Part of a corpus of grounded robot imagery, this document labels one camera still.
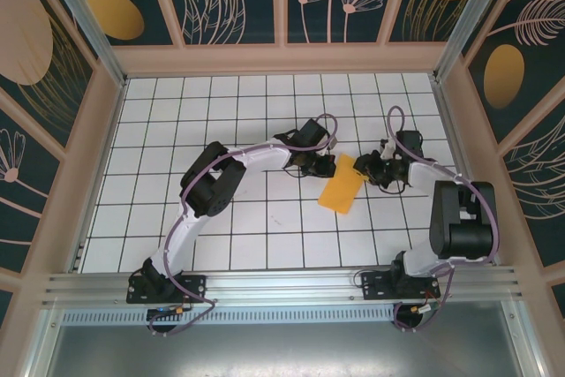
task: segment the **purple cable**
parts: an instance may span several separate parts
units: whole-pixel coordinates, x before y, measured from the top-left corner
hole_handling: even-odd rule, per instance
[[[440,271],[441,269],[445,268],[445,267],[449,267],[449,270],[447,273],[442,274],[442,275],[437,275],[438,277],[443,277],[445,275],[449,275],[449,279],[448,279],[448,284],[445,288],[445,292],[443,293],[443,299],[440,302],[440,308],[442,308],[445,303],[448,300],[449,297],[449,290],[451,289],[451,282],[453,281],[453,274],[455,273],[455,265],[483,265],[486,263],[491,262],[494,259],[494,256],[496,255],[496,253],[498,252],[498,247],[500,244],[500,236],[499,236],[499,229],[498,229],[498,225],[496,223],[496,219],[494,218],[494,212],[493,210],[490,208],[490,206],[488,205],[488,203],[486,202],[485,197],[477,190],[477,188],[471,183],[471,181],[467,180],[466,178],[464,178],[461,175],[457,175],[454,172],[450,171],[449,169],[445,168],[444,166],[440,165],[437,162],[434,161],[428,161],[424,158],[420,158],[419,156],[416,156],[415,154],[413,154],[410,150],[408,150],[396,137],[396,133],[393,132],[392,130],[392,124],[391,124],[391,118],[392,118],[392,113],[394,110],[398,110],[400,112],[400,117],[402,119],[401,124],[400,124],[400,128],[401,130],[404,128],[404,121],[405,121],[405,117],[404,117],[404,111],[400,106],[393,106],[387,114],[387,130],[388,130],[388,134],[390,135],[390,137],[392,138],[392,140],[395,141],[396,145],[398,147],[400,147],[402,149],[403,152],[405,152],[409,157],[411,157],[412,159],[414,159],[417,162],[421,162],[425,165],[428,165],[430,167],[436,168],[438,170],[440,170],[441,172],[443,172],[444,174],[448,175],[449,177],[453,178],[454,181],[459,181],[461,182],[463,185],[465,185],[466,187],[469,188],[469,190],[471,190],[471,192],[477,197],[477,200],[480,202],[481,206],[483,207],[483,209],[486,212],[486,216],[488,217],[488,221],[491,224],[491,229],[493,230],[493,247],[491,249],[491,252],[488,254],[488,256],[486,258],[484,258],[483,260],[479,261],[479,262],[466,262],[464,260],[454,260],[453,263],[449,264],[447,262],[444,262],[443,264],[438,265],[435,268],[432,268],[430,270],[430,273],[432,275],[436,275],[438,271]],[[395,309],[393,311],[393,322],[396,326],[396,328],[400,329],[400,330],[405,330],[406,328],[408,328],[408,326],[406,326],[405,324],[403,324],[402,322],[400,322],[396,316],[398,314],[398,310],[400,309],[400,307],[402,306],[402,302],[398,303],[395,305]],[[424,328],[426,328],[429,324],[431,324],[434,320],[436,315],[438,314],[438,311],[435,312],[435,314],[427,321],[425,322],[423,325],[421,325],[420,327],[418,327],[419,330],[422,330]]]
[[[285,149],[289,149],[290,151],[294,151],[294,152],[311,152],[311,151],[315,151],[315,150],[325,149],[326,147],[329,146],[329,144],[335,138],[335,134],[337,133],[337,118],[335,118],[331,114],[321,114],[316,118],[316,121],[320,120],[323,117],[329,117],[329,118],[332,118],[334,120],[334,130],[329,135],[328,139],[325,142],[321,143],[320,145],[313,146],[313,147],[293,147],[293,146],[284,145],[282,143],[278,143],[278,144],[268,143],[268,144],[263,144],[263,145],[255,145],[255,146],[251,146],[251,147],[246,147],[246,148],[239,149],[239,150],[233,151],[233,152],[228,152],[226,155],[222,155],[222,156],[214,159],[211,163],[209,163],[208,166],[206,168],[204,168],[190,182],[190,184],[188,186],[186,186],[186,188],[183,191],[183,194],[181,195],[181,198],[180,198],[180,202],[181,202],[181,205],[183,206],[184,213],[177,218],[175,223],[170,228],[170,231],[169,231],[169,234],[167,235],[167,238],[165,239],[165,246],[164,246],[164,249],[163,249],[163,265],[165,267],[165,272],[167,273],[167,277],[177,287],[177,289],[179,289],[185,295],[187,295],[191,298],[197,299],[200,302],[206,302],[207,304],[210,304],[210,307],[206,311],[204,311],[203,313],[198,314],[196,317],[194,317],[192,320],[190,320],[186,324],[184,324],[180,327],[175,327],[171,331],[166,332],[166,333],[159,333],[153,327],[155,320],[159,319],[164,314],[155,315],[155,317],[153,317],[153,319],[151,319],[151,321],[149,321],[149,329],[153,332],[153,336],[166,337],[167,335],[173,336],[175,334],[178,334],[181,331],[184,331],[187,328],[189,328],[192,324],[194,324],[194,322],[196,322],[197,320],[200,320],[202,317],[204,317],[205,315],[210,313],[215,308],[215,302],[213,300],[203,298],[202,296],[199,296],[196,293],[192,293],[191,291],[185,289],[177,280],[174,279],[174,277],[171,274],[170,269],[169,269],[169,260],[167,258],[167,253],[169,252],[170,240],[172,239],[172,235],[175,232],[175,230],[177,229],[177,227],[183,221],[183,216],[186,215],[186,213],[188,212],[188,205],[186,204],[186,198],[188,197],[188,193],[190,192],[190,190],[192,190],[192,188],[196,185],[196,183],[202,177],[204,177],[204,175],[207,174],[215,165],[217,165],[218,163],[220,163],[224,159],[228,159],[228,158],[231,158],[233,156],[245,155],[245,154],[248,154],[250,152],[254,152],[256,150],[271,149],[273,147],[284,147]]]

